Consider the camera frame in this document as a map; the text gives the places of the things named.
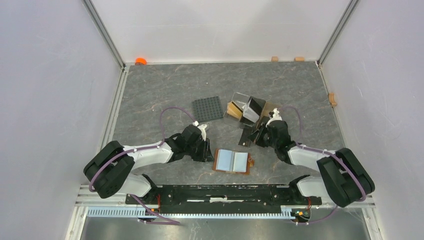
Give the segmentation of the black VIP credit card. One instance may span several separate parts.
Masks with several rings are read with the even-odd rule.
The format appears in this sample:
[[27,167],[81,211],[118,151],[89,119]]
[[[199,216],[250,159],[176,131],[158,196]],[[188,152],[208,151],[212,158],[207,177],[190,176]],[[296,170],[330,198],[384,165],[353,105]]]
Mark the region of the black VIP credit card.
[[256,129],[254,127],[245,126],[243,128],[241,137],[239,139],[239,146],[242,147],[250,147],[252,144],[254,145],[254,138],[251,137],[256,132]]

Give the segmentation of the brown leather card holder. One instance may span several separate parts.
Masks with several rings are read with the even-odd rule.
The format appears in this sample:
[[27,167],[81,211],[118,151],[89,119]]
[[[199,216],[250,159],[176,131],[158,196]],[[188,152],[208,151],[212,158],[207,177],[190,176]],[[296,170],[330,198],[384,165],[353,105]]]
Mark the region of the brown leather card holder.
[[248,152],[239,152],[217,148],[212,170],[222,173],[249,175],[255,160]]

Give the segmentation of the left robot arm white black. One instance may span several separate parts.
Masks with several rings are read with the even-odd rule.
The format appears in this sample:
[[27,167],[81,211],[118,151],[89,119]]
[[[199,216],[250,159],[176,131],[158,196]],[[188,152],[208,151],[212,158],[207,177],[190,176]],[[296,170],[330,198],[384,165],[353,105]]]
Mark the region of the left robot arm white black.
[[145,204],[153,203],[157,198],[153,182],[147,175],[136,175],[133,171],[148,165],[172,163],[186,156],[196,162],[212,162],[207,128],[207,124],[194,122],[181,133],[147,145],[109,142],[83,169],[89,190],[102,199],[117,193],[133,194]]

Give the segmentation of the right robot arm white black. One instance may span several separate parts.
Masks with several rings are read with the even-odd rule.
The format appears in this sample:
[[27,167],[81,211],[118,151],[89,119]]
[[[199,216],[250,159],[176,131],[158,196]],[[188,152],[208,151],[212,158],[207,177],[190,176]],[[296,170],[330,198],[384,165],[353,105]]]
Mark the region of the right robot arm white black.
[[263,148],[273,148],[277,158],[286,164],[303,166],[320,174],[305,175],[290,182],[289,199],[302,204],[309,197],[330,199],[344,208],[363,202],[376,189],[375,183],[349,148],[325,150],[308,147],[292,140],[283,120],[263,123],[248,139]]

